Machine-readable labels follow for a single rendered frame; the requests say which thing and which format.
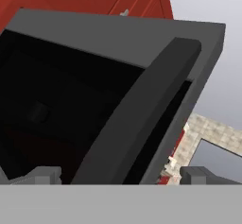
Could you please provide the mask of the red base cupboard run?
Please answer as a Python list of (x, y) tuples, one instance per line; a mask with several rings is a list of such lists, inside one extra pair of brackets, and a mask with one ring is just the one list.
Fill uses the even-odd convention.
[(160, 177), (157, 181), (158, 184), (161, 185), (167, 185), (169, 180), (173, 177), (173, 174), (171, 173), (171, 170), (174, 169), (177, 161), (174, 159), (174, 155), (175, 152), (182, 140), (183, 135), (189, 130), (189, 125), (185, 124), (184, 127), (182, 128), (181, 134), (178, 138), (178, 140), (176, 141), (176, 144), (171, 152), (171, 155), (168, 157), (168, 162), (167, 164), (164, 166), (164, 169), (162, 170)]

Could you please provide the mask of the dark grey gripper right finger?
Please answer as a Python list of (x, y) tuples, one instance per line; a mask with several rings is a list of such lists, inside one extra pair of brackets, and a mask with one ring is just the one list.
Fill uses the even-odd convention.
[(204, 166), (183, 166), (180, 169), (180, 184), (198, 185), (237, 185), (237, 181), (232, 181), (219, 177)]

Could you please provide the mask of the grey microwave door, black window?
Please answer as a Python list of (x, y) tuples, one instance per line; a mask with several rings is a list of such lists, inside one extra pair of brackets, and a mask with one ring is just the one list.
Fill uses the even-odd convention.
[(220, 23), (21, 9), (0, 32), (0, 167), (59, 166), (72, 180), (114, 110), (175, 38), (201, 42), (121, 184), (152, 184), (222, 52)]

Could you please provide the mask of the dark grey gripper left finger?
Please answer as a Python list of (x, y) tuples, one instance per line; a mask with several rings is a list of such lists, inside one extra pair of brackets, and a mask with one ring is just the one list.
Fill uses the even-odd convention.
[(38, 166), (24, 176), (9, 180), (0, 167), (0, 185), (3, 184), (61, 184), (61, 168), (59, 166)]

